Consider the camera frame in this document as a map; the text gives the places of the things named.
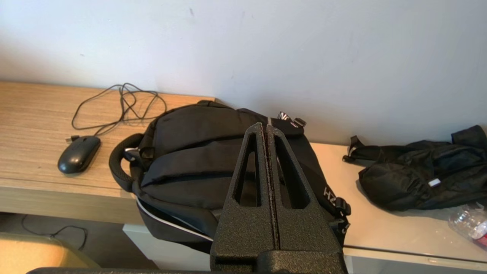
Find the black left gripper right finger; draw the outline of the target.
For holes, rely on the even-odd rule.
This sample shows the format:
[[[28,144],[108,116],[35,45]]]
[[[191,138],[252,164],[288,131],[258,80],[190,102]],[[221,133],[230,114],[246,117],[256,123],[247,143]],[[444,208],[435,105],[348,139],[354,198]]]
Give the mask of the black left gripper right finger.
[[[266,147],[278,249],[342,251],[285,135],[271,125],[266,127]]]

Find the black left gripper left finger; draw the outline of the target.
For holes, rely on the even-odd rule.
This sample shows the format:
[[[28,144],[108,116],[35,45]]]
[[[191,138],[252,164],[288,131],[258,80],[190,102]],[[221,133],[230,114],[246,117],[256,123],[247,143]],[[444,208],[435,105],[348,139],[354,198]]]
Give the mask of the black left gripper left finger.
[[[256,206],[242,206],[241,195],[250,155],[254,154]],[[276,247],[272,176],[262,123],[250,126],[242,141],[224,208],[210,251],[213,272],[251,273],[257,258]]]

